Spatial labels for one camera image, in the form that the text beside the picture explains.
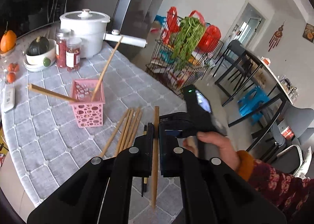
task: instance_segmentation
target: spice jar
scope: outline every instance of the spice jar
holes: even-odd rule
[[[66,63],[69,72],[79,69],[81,46],[82,40],[80,38],[72,37],[67,40]]]
[[[59,29],[56,33],[56,53],[57,53],[57,66],[67,67],[66,64],[66,51],[67,51],[67,39],[70,37],[70,29]]]

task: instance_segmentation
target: framed picture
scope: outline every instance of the framed picture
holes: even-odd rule
[[[307,24],[303,33],[303,38],[313,42],[314,40],[314,26]]]

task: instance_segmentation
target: sleeve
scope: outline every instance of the sleeve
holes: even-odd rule
[[[310,191],[314,190],[314,179],[302,180],[280,172],[260,160],[252,161],[253,158],[243,156],[249,155],[247,152],[237,153],[241,160],[238,174],[277,206],[287,220],[300,210],[307,201]]]

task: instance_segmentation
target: microwave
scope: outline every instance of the microwave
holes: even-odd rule
[[[0,37],[6,25],[19,38],[52,24],[66,12],[67,0],[6,0],[0,9]]]

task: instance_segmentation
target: orange cuff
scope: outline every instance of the orange cuff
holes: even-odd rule
[[[248,181],[254,168],[253,157],[245,150],[237,151],[237,155],[240,158],[240,166],[237,174],[240,175],[244,180]]]

